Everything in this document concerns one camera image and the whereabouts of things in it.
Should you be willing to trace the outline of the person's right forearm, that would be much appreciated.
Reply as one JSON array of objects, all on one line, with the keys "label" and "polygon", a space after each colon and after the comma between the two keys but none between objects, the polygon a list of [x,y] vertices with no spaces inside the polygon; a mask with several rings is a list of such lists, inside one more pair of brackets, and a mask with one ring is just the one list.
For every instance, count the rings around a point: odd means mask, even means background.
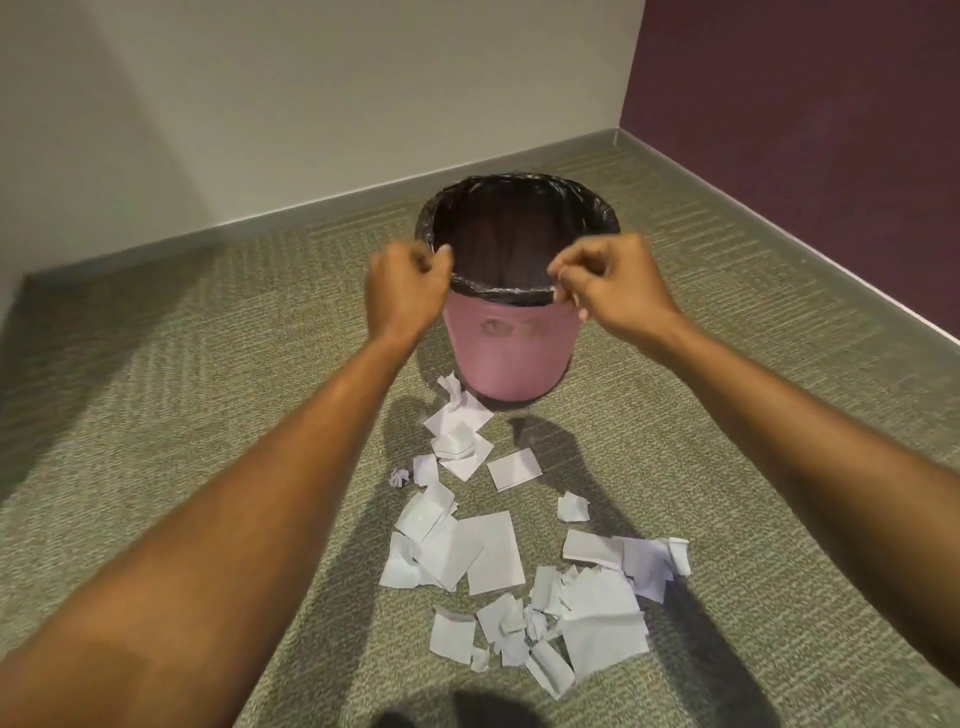
[{"label": "person's right forearm", "polygon": [[677,312],[631,339],[688,387],[864,599],[960,688],[960,472]]}]

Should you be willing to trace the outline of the person's left forearm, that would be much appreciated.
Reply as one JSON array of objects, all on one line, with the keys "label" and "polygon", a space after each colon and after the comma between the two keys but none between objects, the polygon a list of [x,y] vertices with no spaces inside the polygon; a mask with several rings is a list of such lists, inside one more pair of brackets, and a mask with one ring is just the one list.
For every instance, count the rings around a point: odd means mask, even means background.
[{"label": "person's left forearm", "polygon": [[299,611],[391,385],[384,326],[0,661],[0,728],[231,728]]}]

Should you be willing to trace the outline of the black plastic bin liner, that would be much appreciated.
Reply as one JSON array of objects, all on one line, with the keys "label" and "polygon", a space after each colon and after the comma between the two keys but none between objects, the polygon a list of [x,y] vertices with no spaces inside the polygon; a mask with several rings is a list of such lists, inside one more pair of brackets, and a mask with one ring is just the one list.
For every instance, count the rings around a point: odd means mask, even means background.
[{"label": "black plastic bin liner", "polygon": [[547,174],[469,176],[427,200],[414,239],[454,257],[451,290],[517,308],[551,305],[549,263],[582,237],[620,233],[618,216],[581,183]]}]

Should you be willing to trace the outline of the person's right hand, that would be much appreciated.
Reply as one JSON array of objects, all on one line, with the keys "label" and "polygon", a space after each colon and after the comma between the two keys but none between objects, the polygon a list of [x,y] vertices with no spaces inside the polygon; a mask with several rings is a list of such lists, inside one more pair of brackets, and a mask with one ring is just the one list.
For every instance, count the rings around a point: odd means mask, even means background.
[{"label": "person's right hand", "polygon": [[601,292],[591,317],[580,321],[595,321],[608,334],[656,358],[685,317],[652,252],[637,233],[582,238],[601,240]]}]

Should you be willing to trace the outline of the pink plastic waste bin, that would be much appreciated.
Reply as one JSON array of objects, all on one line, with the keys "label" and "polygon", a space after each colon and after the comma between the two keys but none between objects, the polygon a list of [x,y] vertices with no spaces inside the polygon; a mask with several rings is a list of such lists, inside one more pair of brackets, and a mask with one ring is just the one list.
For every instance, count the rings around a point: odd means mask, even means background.
[{"label": "pink plastic waste bin", "polygon": [[450,292],[443,321],[462,379],[502,403],[554,389],[573,358],[582,321],[567,304],[511,306]]}]

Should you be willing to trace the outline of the grey wall baseboard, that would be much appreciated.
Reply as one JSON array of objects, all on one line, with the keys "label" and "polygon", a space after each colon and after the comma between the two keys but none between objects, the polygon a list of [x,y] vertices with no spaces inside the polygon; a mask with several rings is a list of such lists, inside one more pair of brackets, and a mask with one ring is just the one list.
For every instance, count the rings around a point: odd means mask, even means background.
[{"label": "grey wall baseboard", "polygon": [[775,254],[803,269],[832,293],[856,305],[899,336],[922,342],[933,349],[939,358],[960,358],[959,338],[629,131],[616,128],[613,145],[641,156],[672,184],[686,186],[710,206],[729,214],[749,235],[769,244]]},{"label": "grey wall baseboard", "polygon": [[105,253],[71,264],[41,269],[27,273],[25,281],[37,285],[68,285],[91,277],[146,263],[169,260],[183,254],[243,241],[290,227],[335,220],[360,213],[367,208],[399,200],[422,199],[466,177],[528,171],[553,164],[569,156],[613,148],[617,144],[619,135],[619,128],[606,128],[528,150],[443,168],[427,174],[406,176],[383,184],[348,191],[342,195],[309,201],[262,215]]}]

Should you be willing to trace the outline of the person's left hand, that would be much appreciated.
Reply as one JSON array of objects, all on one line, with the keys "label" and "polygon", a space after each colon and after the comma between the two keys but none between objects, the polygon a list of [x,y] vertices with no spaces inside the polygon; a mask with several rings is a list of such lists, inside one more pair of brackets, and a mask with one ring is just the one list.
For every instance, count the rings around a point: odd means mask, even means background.
[{"label": "person's left hand", "polygon": [[411,241],[420,240],[392,240],[370,257],[365,289],[368,337],[408,355],[441,315],[450,291],[431,289],[415,275]]}]

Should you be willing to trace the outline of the pile of torn white paper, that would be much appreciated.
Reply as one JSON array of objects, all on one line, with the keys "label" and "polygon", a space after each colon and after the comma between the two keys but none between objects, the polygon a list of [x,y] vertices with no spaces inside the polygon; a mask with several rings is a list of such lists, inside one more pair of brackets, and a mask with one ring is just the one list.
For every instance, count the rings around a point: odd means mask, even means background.
[{"label": "pile of torn white paper", "polygon": [[412,468],[389,476],[393,489],[411,484],[390,534],[379,585],[393,590],[434,587],[456,592],[465,579],[472,597],[496,599],[476,613],[434,608],[432,654],[485,673],[493,657],[504,668],[523,668],[554,700],[594,674],[650,650],[642,602],[663,604],[671,583],[691,576],[690,542],[603,537],[578,529],[591,518],[589,501],[565,491],[557,519],[570,525],[561,546],[563,569],[538,565],[527,584],[519,540],[509,511],[459,518],[455,493],[441,470],[468,482],[486,466],[498,493],[532,482],[544,472],[530,448],[488,461],[492,442],[481,435],[493,412],[451,372],[438,378],[448,402],[424,422],[431,450]]}]

